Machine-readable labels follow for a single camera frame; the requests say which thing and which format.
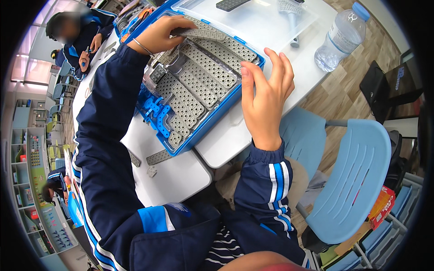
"person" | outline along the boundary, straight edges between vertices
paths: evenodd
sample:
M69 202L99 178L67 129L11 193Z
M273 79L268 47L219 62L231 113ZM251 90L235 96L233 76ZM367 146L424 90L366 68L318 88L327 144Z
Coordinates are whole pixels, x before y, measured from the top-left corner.
M113 30L114 13L87 8L85 12L59 12L47 22L46 35L64 44L63 55L71 64L76 80L89 73L90 62Z
M196 28L182 15L163 16L136 41L121 44L96 70L93 91L76 117L72 166L95 257L107 270L230 271L282 264L306 270L309 260L288 208L293 170L279 135L283 105L294 89L283 53L264 49L273 63L269 80L260 67L241 62L242 108L252 145L234 191L235 210L188 201L145 207L138 199L128 150L120 140L133 118L149 53L183 42L184 37L170 38L178 27Z
M53 50L51 52L51 58L55 60L56 66L62 67L65 61L65 56L63 55L63 48Z
M54 193L59 195L68 205L68 193L66 191L66 168L61 167L50 172L47 176L47 183L42 187L42 199L46 202L53 202Z

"cardboard box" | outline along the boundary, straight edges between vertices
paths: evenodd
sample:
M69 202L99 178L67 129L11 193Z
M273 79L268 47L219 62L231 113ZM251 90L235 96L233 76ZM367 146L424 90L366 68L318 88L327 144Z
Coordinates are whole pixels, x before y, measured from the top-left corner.
M368 219L371 229L375 230L383 222L384 218L390 213L395 205L395 192L383 186L380 194L372 207Z

